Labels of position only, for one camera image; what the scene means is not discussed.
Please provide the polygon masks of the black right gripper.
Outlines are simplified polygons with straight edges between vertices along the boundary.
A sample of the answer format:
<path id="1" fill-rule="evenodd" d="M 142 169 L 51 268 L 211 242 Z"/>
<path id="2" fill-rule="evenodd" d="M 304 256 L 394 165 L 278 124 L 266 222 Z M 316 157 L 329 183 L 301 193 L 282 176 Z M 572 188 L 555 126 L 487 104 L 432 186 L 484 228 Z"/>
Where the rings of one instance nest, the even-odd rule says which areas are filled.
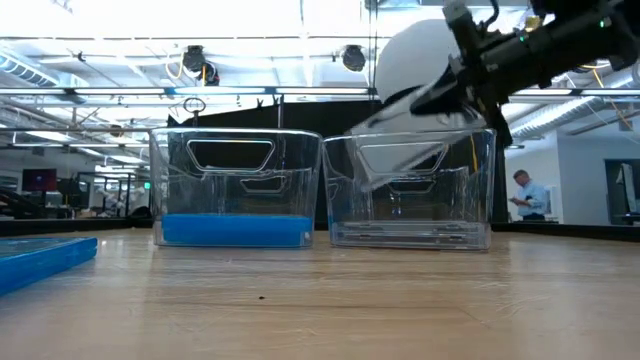
<path id="1" fill-rule="evenodd" d="M 459 54 L 449 57 L 442 76 L 410 104 L 413 115 L 470 112 L 481 114 L 495 130 L 502 146 L 513 137 L 501 107 L 517 91 L 517 57 L 526 52 L 514 32 L 503 34 L 491 25 L 500 16 L 498 0 L 488 0 L 491 15 L 475 21 L 466 0 L 449 0 L 443 9 L 445 22 Z"/>

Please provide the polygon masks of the white globe lamp black base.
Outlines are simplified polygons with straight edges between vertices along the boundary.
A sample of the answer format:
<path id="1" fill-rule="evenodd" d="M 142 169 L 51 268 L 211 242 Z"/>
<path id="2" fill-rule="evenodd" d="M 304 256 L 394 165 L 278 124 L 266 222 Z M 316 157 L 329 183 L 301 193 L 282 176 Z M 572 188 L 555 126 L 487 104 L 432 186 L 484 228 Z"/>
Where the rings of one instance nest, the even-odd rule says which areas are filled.
<path id="1" fill-rule="evenodd" d="M 453 33 L 444 20 L 421 20 L 394 35 L 380 53 L 375 88 L 387 106 L 408 93 L 436 82 L 457 56 Z"/>

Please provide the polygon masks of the black ceiling-mounted dome device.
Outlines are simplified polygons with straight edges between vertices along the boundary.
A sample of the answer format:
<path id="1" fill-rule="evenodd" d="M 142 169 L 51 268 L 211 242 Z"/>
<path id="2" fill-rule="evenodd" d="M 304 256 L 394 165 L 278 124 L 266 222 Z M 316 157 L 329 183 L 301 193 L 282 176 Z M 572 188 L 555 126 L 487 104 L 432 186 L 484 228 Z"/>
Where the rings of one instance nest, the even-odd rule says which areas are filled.
<path id="1" fill-rule="evenodd" d="M 182 54 L 181 65 L 188 76 L 204 86 L 218 86 L 220 83 L 218 70 L 213 62 L 206 59 L 201 45 L 189 45 Z"/>
<path id="2" fill-rule="evenodd" d="M 342 52 L 342 64 L 351 72 L 362 72 L 366 65 L 366 57 L 359 45 L 347 45 Z"/>

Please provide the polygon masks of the person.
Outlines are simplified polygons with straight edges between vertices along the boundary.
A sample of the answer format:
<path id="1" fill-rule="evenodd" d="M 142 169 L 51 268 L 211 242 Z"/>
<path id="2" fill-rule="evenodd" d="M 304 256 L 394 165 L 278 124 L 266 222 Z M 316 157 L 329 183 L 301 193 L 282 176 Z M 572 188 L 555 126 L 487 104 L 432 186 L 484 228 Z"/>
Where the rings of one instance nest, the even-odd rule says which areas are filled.
<path id="1" fill-rule="evenodd" d="M 517 206 L 518 215 L 525 222 L 544 221 L 548 205 L 546 190 L 535 183 L 525 170 L 517 170 L 513 179 L 519 186 L 509 202 Z"/>

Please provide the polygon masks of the clear plastic storage bin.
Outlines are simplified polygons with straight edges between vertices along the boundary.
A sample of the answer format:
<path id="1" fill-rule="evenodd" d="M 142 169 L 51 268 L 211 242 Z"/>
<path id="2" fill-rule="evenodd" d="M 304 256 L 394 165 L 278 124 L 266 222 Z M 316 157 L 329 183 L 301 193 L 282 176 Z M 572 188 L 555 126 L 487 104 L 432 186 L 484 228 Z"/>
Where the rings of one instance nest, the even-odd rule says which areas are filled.
<path id="1" fill-rule="evenodd" d="M 453 167 L 444 162 L 461 140 L 480 135 L 480 160 L 473 167 Z M 404 175 L 375 189 L 356 181 L 347 135 L 325 139 L 323 170 L 330 240 L 355 235 L 333 232 L 330 226 L 349 221 L 465 221 L 489 225 L 492 208 L 496 136 L 488 129 L 474 130 L 441 153 L 433 155 Z"/>
<path id="2" fill-rule="evenodd" d="M 171 214 L 284 215 L 314 220 L 322 137 L 258 128 L 158 128 L 149 134 L 154 242 Z"/>

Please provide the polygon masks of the black aluminium table frame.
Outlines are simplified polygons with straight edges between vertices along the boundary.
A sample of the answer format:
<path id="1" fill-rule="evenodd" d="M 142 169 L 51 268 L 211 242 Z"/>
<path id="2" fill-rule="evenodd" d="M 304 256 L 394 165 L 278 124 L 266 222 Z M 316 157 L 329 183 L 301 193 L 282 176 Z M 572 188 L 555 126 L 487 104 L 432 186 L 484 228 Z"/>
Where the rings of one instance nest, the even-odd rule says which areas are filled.
<path id="1" fill-rule="evenodd" d="M 127 228 L 151 228 L 150 219 L 36 219 L 2 220 L 0 237 L 70 233 L 81 231 L 119 230 Z M 494 223 L 493 232 L 528 233 L 546 236 L 575 237 L 640 243 L 640 227 L 563 225 L 552 223 Z"/>

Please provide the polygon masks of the dark wall monitor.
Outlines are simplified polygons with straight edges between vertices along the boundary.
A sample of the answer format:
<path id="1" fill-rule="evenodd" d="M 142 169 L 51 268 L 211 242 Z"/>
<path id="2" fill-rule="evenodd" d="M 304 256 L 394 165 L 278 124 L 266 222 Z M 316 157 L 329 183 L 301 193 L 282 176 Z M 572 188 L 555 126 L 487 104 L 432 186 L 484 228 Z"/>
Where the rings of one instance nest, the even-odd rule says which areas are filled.
<path id="1" fill-rule="evenodd" d="M 57 190 L 57 170 L 24 169 L 22 171 L 22 191 L 53 192 Z"/>

